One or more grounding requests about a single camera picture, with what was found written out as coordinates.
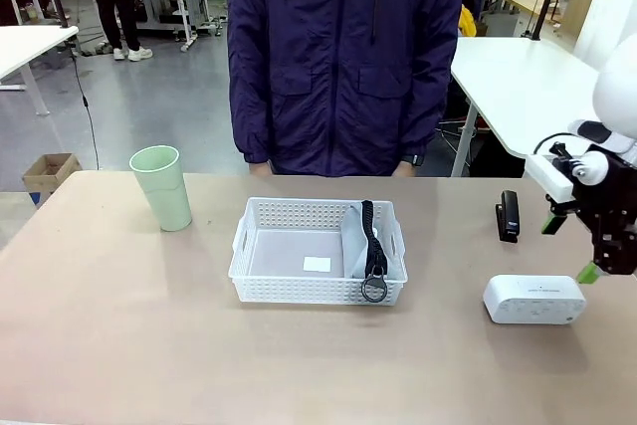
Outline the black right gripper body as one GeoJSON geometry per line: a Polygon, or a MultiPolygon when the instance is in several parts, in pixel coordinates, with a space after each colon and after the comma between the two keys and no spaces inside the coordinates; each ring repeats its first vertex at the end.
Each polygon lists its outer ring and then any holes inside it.
{"type": "Polygon", "coordinates": [[[636,168],[613,152],[591,145],[575,160],[572,196],[592,245],[615,245],[615,273],[636,272],[636,168]]]}

